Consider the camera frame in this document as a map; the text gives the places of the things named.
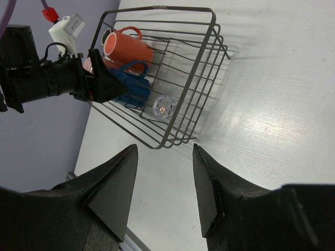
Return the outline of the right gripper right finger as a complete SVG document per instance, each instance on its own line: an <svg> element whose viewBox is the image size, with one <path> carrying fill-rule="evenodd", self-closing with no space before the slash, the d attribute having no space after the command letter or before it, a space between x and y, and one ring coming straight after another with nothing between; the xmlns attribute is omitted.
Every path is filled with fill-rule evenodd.
<svg viewBox="0 0 335 251"><path fill-rule="evenodd" d="M334 250L334 185L268 190L193 146L202 237L209 250Z"/></svg>

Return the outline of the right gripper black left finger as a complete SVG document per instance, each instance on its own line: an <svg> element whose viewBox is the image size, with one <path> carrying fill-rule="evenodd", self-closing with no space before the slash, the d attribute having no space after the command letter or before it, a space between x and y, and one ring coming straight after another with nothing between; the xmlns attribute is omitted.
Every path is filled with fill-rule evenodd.
<svg viewBox="0 0 335 251"><path fill-rule="evenodd" d="M50 190L1 189L1 250L118 250L116 235L88 207L88 198L111 181L122 202L132 200L138 147Z"/></svg>

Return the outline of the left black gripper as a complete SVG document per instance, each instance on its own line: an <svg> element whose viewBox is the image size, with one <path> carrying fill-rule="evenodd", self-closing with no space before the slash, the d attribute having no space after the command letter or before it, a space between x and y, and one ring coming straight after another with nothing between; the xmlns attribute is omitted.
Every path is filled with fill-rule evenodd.
<svg viewBox="0 0 335 251"><path fill-rule="evenodd" d="M93 74L84 69L82 53L68 56L76 75L73 90L69 92L74 99L83 102L107 102L129 92L128 87L109 71L98 49L89 49L88 55Z"/></svg>

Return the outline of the blue mug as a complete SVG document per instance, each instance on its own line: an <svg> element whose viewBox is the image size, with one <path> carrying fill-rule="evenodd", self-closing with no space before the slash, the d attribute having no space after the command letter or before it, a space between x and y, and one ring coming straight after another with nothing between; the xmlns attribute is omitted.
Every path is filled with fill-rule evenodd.
<svg viewBox="0 0 335 251"><path fill-rule="evenodd" d="M126 72L127 69L136 64L144 67L139 75ZM150 82L145 78L149 70L147 63L135 60L118 69L109 68L108 70L129 89L129 92L114 98L113 101L127 108L143 109L151 94Z"/></svg>

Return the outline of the pink mug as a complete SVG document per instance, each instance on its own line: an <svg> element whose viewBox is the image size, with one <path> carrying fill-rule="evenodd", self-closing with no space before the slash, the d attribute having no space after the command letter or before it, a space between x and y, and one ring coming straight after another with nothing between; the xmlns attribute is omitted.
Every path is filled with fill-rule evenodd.
<svg viewBox="0 0 335 251"><path fill-rule="evenodd" d="M107 68L117 68L118 66L111 60L108 60L106 58L103 58L103 62L106 65ZM83 62L83 68L90 72L91 74L94 74L93 71L93 65L91 62L91 58L88 57L84 62Z"/></svg>

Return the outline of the orange mug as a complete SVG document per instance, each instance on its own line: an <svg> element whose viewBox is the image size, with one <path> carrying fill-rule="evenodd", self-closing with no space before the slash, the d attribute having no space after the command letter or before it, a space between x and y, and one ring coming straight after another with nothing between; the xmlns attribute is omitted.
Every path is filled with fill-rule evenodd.
<svg viewBox="0 0 335 251"><path fill-rule="evenodd" d="M103 45L104 55L121 65L138 60L151 65L153 50L142 40L141 31L134 26L113 31Z"/></svg>

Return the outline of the dark grey mug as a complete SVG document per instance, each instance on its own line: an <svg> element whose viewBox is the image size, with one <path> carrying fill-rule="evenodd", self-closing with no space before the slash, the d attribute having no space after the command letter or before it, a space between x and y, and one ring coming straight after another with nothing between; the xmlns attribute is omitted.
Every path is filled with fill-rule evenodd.
<svg viewBox="0 0 335 251"><path fill-rule="evenodd" d="M101 44L104 45L107 37L112 33L113 31L111 29L106 29L102 35L101 38Z"/></svg>

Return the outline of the clear glass cup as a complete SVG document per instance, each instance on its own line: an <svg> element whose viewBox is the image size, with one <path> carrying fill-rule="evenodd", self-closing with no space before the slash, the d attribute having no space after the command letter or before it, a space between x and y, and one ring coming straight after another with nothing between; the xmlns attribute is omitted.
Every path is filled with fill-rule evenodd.
<svg viewBox="0 0 335 251"><path fill-rule="evenodd" d="M169 122L174 114L176 108L176 101L167 95L159 96L153 106L154 116L164 122Z"/></svg>

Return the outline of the dark wire dish rack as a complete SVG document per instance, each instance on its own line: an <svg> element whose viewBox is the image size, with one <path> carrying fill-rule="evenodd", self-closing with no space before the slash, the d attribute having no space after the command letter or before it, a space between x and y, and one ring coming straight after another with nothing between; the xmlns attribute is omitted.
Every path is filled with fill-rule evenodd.
<svg viewBox="0 0 335 251"><path fill-rule="evenodd" d="M153 50L146 74L151 95L143 109L114 101L91 103L91 108L112 121L146 147L171 148L196 138L201 115L217 83L227 46L214 11L208 7L154 5L109 10L102 14L93 43L101 42L106 29L137 27ZM176 101L169 122L157 119L152 106L167 95Z"/></svg>

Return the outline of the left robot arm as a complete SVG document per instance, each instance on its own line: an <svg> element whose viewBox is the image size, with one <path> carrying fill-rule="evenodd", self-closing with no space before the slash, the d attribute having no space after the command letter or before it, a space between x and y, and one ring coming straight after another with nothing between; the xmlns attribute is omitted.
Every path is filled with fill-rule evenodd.
<svg viewBox="0 0 335 251"><path fill-rule="evenodd" d="M70 94L80 101L104 103L129 92L106 67L97 49L90 49L93 72L82 64L83 54L58 60L38 57L30 26L8 25L1 37L1 112L24 113L23 104Z"/></svg>

